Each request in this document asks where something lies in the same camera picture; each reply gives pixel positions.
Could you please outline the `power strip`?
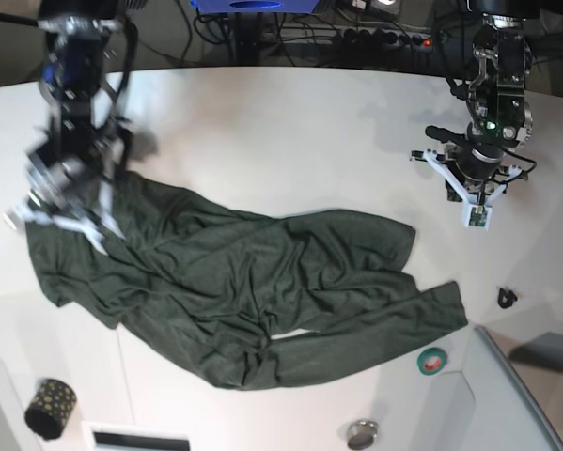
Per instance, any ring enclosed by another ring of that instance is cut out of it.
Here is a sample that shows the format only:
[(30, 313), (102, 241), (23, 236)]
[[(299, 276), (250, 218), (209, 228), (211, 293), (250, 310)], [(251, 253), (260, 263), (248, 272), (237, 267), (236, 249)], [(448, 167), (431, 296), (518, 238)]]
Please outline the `power strip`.
[(312, 43), (316, 45), (343, 45), (380, 50), (406, 50), (430, 53), (433, 40), (430, 34), (397, 28), (320, 28), (290, 26), (281, 31), (284, 43)]

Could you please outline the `black yellow-dotted cup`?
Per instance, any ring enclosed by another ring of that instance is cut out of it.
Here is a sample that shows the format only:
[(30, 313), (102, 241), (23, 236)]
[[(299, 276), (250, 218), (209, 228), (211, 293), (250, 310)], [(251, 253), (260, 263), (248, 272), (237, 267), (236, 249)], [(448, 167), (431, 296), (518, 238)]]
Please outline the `black yellow-dotted cup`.
[(24, 422), (45, 441), (59, 439), (76, 407), (70, 386), (56, 379), (43, 379), (24, 412)]

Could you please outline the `white slotted tray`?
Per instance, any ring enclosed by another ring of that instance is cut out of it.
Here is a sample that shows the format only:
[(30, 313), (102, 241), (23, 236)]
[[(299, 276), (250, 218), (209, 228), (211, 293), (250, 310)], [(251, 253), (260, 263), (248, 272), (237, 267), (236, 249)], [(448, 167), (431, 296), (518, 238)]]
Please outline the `white slotted tray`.
[(194, 447), (186, 434), (135, 425), (84, 421), (82, 429), (88, 450), (182, 450)]

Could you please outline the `blue box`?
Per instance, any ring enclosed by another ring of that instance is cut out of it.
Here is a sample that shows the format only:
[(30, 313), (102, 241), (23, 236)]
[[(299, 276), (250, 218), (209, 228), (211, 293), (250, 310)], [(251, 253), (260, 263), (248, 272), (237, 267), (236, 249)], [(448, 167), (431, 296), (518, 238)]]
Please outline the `blue box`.
[(191, 0), (189, 5), (201, 13), (311, 13), (316, 0)]

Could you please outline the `small metal tin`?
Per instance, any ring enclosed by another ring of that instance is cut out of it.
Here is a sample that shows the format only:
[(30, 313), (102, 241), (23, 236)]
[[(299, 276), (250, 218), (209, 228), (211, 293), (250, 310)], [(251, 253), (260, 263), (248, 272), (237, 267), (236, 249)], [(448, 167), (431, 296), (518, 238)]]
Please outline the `small metal tin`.
[(375, 444), (379, 432), (377, 422), (359, 419), (352, 422), (346, 431), (346, 444), (349, 450), (361, 451)]

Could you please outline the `small black clip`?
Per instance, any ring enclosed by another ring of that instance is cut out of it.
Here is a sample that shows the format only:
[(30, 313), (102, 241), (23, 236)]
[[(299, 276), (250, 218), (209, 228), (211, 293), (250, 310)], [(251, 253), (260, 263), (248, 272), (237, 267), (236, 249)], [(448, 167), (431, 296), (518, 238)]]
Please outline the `small black clip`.
[(519, 293), (512, 288), (499, 287), (498, 295), (496, 299), (497, 305), (503, 309), (510, 309), (513, 307), (520, 299)]

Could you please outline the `green tape roll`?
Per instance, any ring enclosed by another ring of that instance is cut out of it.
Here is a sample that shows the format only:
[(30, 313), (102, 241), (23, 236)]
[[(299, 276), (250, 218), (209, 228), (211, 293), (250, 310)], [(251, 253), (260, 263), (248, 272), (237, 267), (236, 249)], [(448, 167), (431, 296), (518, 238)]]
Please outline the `green tape roll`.
[(448, 362), (445, 350), (432, 347), (423, 350), (417, 357), (416, 364), (419, 372), (425, 376), (432, 376), (444, 369)]

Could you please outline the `dark green t-shirt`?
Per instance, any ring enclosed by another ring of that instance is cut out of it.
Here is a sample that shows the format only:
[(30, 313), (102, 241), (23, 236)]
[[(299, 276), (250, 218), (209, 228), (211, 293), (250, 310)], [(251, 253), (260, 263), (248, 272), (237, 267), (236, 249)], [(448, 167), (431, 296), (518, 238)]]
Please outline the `dark green t-shirt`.
[(229, 390), (302, 387), (380, 365), (467, 323), (459, 287), (420, 290), (404, 268), (415, 231), (352, 210), (273, 218), (128, 173), (120, 235), (29, 225), (46, 298), (125, 327)]

